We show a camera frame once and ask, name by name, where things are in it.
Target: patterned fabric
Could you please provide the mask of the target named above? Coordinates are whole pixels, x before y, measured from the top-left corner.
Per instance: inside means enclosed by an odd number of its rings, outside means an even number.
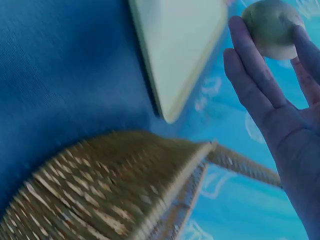
[[[256,0],[226,0],[241,15]],[[320,2],[285,0],[301,14],[311,39],[320,47]],[[265,140],[238,101],[223,66],[223,50],[198,93],[182,135],[192,140],[218,140],[238,153],[276,169]],[[267,59],[286,97],[297,108],[307,103],[289,61]],[[179,240],[306,240],[307,235],[287,196],[279,189],[216,166],[208,169],[198,202]]]

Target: white tray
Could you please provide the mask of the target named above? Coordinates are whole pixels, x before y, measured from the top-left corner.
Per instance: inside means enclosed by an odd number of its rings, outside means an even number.
[[[129,0],[159,112],[180,115],[228,18],[225,0]]]

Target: wicker basket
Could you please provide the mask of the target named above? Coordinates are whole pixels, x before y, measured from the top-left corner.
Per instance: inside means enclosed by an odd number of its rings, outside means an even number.
[[[276,173],[217,143],[120,132],[50,159],[12,199],[3,240],[175,240],[208,162],[280,187]]]

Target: dough ball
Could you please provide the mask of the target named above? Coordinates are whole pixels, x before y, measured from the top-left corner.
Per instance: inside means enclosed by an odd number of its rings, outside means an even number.
[[[276,60],[297,56],[292,29],[305,25],[294,7],[281,0],[262,0],[248,6],[242,18],[262,56]]]

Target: palm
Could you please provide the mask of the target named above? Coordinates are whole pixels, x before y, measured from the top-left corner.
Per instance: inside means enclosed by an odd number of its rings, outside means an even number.
[[[309,108],[298,110],[284,96],[240,17],[229,28],[234,49],[224,69],[240,102],[263,134],[283,187],[310,238],[320,218],[320,51],[295,29],[298,58],[291,60]]]

